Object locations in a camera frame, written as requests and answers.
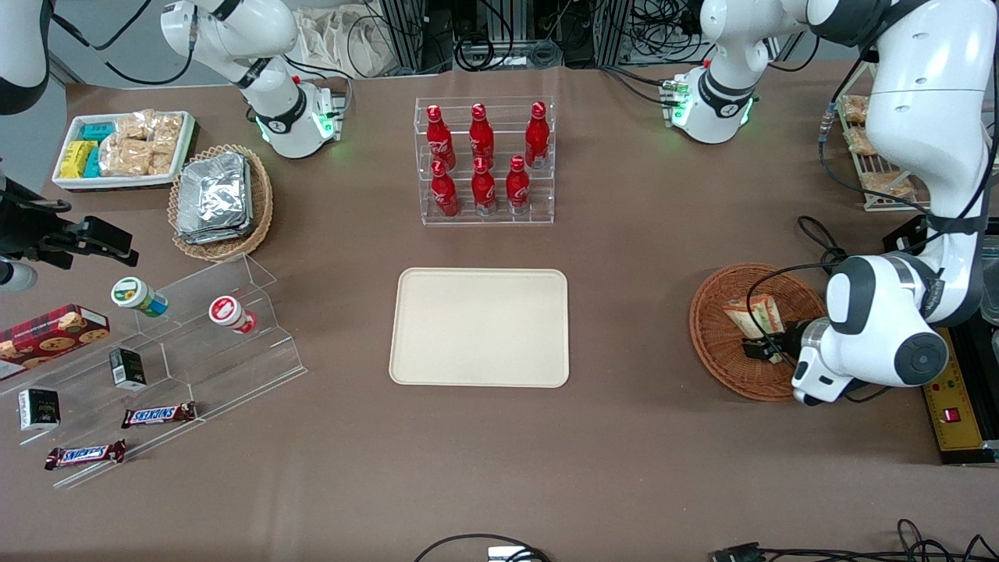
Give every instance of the yellow snack package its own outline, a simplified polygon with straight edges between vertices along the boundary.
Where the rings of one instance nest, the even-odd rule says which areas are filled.
[[[97,148],[97,141],[72,141],[66,147],[66,157],[59,164],[59,177],[82,178],[90,151]]]

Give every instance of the cookie box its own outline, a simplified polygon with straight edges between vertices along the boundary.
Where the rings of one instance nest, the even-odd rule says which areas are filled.
[[[67,304],[0,331],[0,380],[108,337],[108,317]]]

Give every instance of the aluminum foil package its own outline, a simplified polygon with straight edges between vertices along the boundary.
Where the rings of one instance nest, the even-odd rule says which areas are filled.
[[[177,235],[188,244],[242,238],[253,232],[250,163],[225,152],[197,160],[181,173]]]

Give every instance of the red bottle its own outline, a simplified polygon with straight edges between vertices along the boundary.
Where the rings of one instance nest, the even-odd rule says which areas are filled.
[[[509,212],[514,215],[523,215],[530,209],[527,189],[530,187],[530,178],[527,172],[523,171],[523,156],[519,154],[510,157],[509,173],[506,174],[506,202],[509,204]]]
[[[524,160],[530,168],[543,168],[548,163],[548,122],[544,102],[535,101],[530,106],[530,123],[527,124],[526,150]]]
[[[483,157],[474,161],[476,174],[472,176],[472,195],[476,198],[476,212],[484,217],[497,212],[497,183]]]
[[[472,140],[472,157],[485,158],[489,169],[493,169],[493,126],[486,119],[486,106],[477,103],[472,106],[472,127],[469,128],[469,138]]]
[[[431,181],[431,189],[434,190],[434,201],[441,212],[446,217],[457,216],[462,211],[462,205],[458,202],[458,193],[455,191],[455,180],[448,175],[445,163],[435,160],[431,164],[431,171],[434,172],[434,180]]]
[[[430,118],[430,125],[427,126],[427,142],[431,145],[431,153],[434,154],[435,160],[447,164],[450,172],[455,169],[457,163],[455,144],[451,140],[451,129],[441,118],[439,106],[427,106],[427,117]]]

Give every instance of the round wicker basket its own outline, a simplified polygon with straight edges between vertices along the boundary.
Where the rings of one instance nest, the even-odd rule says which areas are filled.
[[[274,193],[271,189],[271,179],[267,175],[267,170],[264,169],[264,164],[253,151],[239,145],[224,144],[199,152],[191,160],[214,158],[228,151],[238,152],[250,161],[250,189],[253,192],[253,216],[257,225],[250,236],[246,238],[200,245],[188,244],[175,235],[174,245],[193,258],[221,262],[237,254],[249,254],[260,246],[264,237],[267,236],[267,231],[271,228],[271,219],[274,216]],[[174,179],[174,185],[170,188],[170,206],[167,208],[167,220],[170,221],[170,226],[174,227],[174,231],[177,230],[177,199],[180,181],[179,176]]]
[[[735,392],[764,402],[794,399],[791,366],[750,359],[742,353],[742,332],[721,307],[732,299],[745,299],[753,283],[777,268],[743,263],[719,269],[697,289],[690,303],[690,338],[707,370]],[[764,281],[755,294],[769,294],[777,301],[780,318],[787,322],[825,316],[822,299],[793,275]]]

